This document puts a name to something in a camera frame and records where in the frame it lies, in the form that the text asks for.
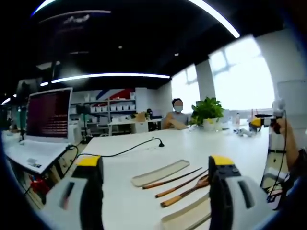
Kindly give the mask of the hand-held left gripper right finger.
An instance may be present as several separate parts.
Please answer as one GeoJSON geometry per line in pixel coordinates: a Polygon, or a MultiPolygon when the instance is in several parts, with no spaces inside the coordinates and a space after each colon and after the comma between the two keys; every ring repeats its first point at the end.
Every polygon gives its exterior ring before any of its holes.
{"type": "Polygon", "coordinates": [[[260,230],[275,216],[264,190],[227,157],[210,156],[211,230],[260,230]]]}

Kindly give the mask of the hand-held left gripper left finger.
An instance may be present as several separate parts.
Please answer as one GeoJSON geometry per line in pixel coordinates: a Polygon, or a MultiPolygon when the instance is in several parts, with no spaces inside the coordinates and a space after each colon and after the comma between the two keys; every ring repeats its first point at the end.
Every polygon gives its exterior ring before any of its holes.
{"type": "Polygon", "coordinates": [[[102,230],[103,182],[102,157],[81,157],[47,193],[42,219],[52,230],[102,230]]]}

